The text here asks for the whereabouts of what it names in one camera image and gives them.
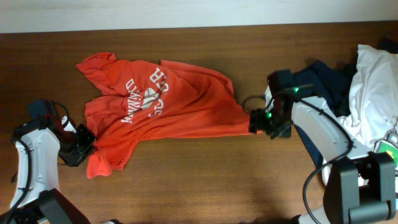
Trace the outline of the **red soccer t-shirt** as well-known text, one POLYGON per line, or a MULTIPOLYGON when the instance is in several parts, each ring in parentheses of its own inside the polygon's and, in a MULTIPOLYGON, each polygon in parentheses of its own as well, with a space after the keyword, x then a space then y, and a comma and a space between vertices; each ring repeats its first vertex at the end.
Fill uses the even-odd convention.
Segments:
POLYGON ((121 60, 109 52, 86 58, 77 69, 101 91, 85 105, 96 136, 86 170, 90 179, 123 169, 141 141, 249 134, 249 116, 231 80, 215 70, 170 60, 121 60))

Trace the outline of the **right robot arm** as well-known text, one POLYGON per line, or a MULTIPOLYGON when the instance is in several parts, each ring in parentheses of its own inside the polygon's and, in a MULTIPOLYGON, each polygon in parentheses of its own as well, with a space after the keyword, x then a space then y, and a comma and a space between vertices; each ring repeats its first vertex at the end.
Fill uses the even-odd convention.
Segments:
POLYGON ((305 180, 302 198, 306 213, 293 223, 376 223, 396 215, 396 170, 386 152, 372 152, 337 120, 326 99, 312 84, 299 85, 289 70, 267 77, 271 98, 264 109, 250 112, 249 131, 270 138, 287 138, 291 128, 302 130, 326 161, 305 180), (330 169, 323 205, 309 207, 307 188, 325 168, 330 169))

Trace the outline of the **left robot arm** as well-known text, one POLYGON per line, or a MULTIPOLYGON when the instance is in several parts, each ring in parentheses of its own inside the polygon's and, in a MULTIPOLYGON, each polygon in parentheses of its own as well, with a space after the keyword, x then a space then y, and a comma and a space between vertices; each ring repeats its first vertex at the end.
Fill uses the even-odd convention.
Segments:
POLYGON ((11 142, 19 164, 17 185, 1 223, 88 223, 88 218, 60 191, 58 162, 79 166, 92 152, 95 135, 76 125, 66 114, 60 117, 52 100, 28 105, 31 120, 15 128, 11 142))

